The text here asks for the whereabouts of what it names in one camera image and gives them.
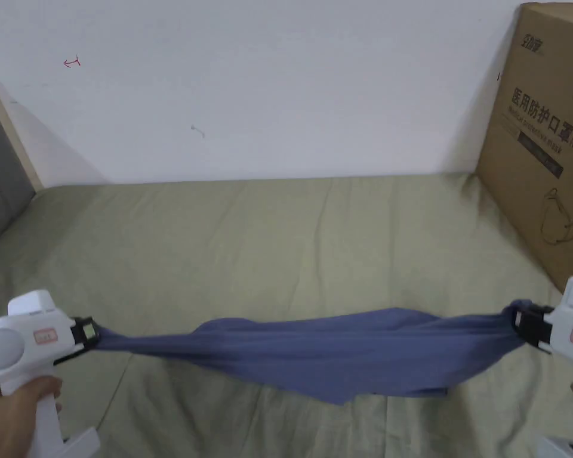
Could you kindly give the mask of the person's left hand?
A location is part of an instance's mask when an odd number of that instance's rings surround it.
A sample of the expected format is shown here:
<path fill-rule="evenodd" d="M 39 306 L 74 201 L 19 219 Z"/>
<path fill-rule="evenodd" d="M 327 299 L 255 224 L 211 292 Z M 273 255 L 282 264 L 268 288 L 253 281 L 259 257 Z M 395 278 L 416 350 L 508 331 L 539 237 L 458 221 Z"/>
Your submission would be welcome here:
<path fill-rule="evenodd" d="M 26 457 L 36 426 L 36 406 L 41 399 L 60 396 L 63 381 L 42 376 L 11 395 L 0 391 L 0 457 Z"/>

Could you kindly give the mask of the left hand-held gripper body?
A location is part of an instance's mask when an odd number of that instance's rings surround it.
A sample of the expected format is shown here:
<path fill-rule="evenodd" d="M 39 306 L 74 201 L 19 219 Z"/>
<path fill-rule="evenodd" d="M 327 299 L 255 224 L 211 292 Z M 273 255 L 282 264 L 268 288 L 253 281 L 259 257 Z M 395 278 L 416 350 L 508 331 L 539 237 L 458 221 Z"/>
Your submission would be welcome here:
<path fill-rule="evenodd" d="M 52 376 L 53 362 L 75 351 L 74 324 L 47 290 L 11 299 L 8 314 L 0 317 L 1 393 L 11 395 L 31 380 Z M 99 450 L 94 428 L 63 439 L 55 400 L 47 396 L 38 401 L 28 457 L 93 457 Z"/>

